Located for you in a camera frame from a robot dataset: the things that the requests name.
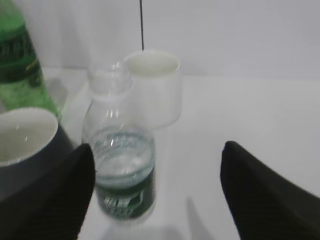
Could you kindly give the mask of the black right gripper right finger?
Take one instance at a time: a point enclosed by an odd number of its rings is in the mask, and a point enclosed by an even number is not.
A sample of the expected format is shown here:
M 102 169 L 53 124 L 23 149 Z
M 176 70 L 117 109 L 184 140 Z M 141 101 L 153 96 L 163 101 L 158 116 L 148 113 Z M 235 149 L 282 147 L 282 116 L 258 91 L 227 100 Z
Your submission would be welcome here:
M 320 199 L 235 141 L 221 154 L 220 183 L 242 240 L 318 240 Z

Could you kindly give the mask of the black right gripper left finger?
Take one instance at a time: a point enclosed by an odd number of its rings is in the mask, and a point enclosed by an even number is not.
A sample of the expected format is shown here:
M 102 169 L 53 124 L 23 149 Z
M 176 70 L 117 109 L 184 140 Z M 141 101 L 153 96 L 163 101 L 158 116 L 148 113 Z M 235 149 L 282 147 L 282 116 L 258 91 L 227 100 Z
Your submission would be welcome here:
M 95 185 L 93 153 L 85 143 L 59 166 L 0 201 L 2 240 L 76 240 Z

